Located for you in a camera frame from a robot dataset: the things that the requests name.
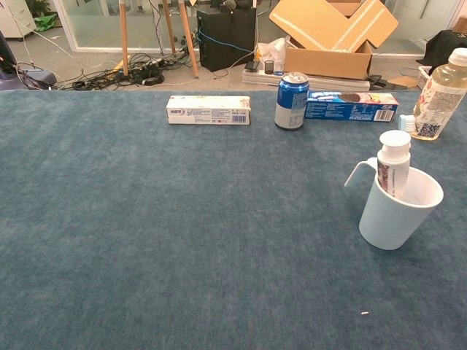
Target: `bottle label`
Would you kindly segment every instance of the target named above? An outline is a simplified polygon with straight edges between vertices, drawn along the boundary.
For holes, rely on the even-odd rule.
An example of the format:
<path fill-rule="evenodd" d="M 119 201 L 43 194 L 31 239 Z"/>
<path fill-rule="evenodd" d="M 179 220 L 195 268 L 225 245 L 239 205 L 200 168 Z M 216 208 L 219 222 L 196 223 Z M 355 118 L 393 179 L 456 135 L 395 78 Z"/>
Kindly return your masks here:
<path fill-rule="evenodd" d="M 466 93 L 467 89 L 447 87 L 430 77 L 414 111 L 417 135 L 433 138 L 441 133 Z"/>

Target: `white toothpaste box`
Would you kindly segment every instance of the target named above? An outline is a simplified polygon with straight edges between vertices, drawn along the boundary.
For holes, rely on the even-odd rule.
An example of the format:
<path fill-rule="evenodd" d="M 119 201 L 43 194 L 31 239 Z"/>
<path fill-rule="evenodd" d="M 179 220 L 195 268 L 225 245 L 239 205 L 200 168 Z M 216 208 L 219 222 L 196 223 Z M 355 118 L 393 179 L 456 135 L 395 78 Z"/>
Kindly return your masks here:
<path fill-rule="evenodd" d="M 249 125 L 249 96 L 170 96 L 169 124 Z"/>

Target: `plastic bottle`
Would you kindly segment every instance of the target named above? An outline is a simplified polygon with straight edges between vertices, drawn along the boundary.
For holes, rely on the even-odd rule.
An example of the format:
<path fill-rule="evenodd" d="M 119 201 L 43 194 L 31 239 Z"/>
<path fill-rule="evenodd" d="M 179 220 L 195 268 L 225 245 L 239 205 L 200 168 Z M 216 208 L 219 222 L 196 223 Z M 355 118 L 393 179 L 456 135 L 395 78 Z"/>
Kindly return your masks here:
<path fill-rule="evenodd" d="M 457 48 L 426 82 L 414 108 L 417 130 L 412 137 L 436 140 L 466 93 L 467 48 Z"/>
<path fill-rule="evenodd" d="M 379 140 L 378 182 L 382 189 L 397 199 L 402 199 L 410 168 L 410 135 L 405 131 L 391 130 L 383 133 Z"/>

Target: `toothpaste box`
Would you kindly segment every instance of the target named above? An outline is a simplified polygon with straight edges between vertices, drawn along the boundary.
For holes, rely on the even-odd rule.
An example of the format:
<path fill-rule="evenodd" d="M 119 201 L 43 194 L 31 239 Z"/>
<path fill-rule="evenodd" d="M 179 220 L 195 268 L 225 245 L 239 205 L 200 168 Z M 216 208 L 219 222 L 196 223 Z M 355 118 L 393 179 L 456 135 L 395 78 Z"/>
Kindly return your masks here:
<path fill-rule="evenodd" d="M 170 96 L 169 124 L 249 125 L 248 96 Z"/>
<path fill-rule="evenodd" d="M 305 118 L 390 122 L 398 105 L 390 93 L 309 91 Z"/>

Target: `white cabinet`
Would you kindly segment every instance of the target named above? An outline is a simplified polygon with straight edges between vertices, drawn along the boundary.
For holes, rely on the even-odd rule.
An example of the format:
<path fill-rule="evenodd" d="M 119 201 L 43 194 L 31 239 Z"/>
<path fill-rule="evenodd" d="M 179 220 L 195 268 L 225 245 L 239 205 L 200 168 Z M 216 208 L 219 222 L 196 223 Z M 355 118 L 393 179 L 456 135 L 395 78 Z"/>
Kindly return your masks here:
<path fill-rule="evenodd" d="M 0 0 L 0 31 L 5 38 L 22 38 L 33 30 L 36 24 L 24 0 Z"/>

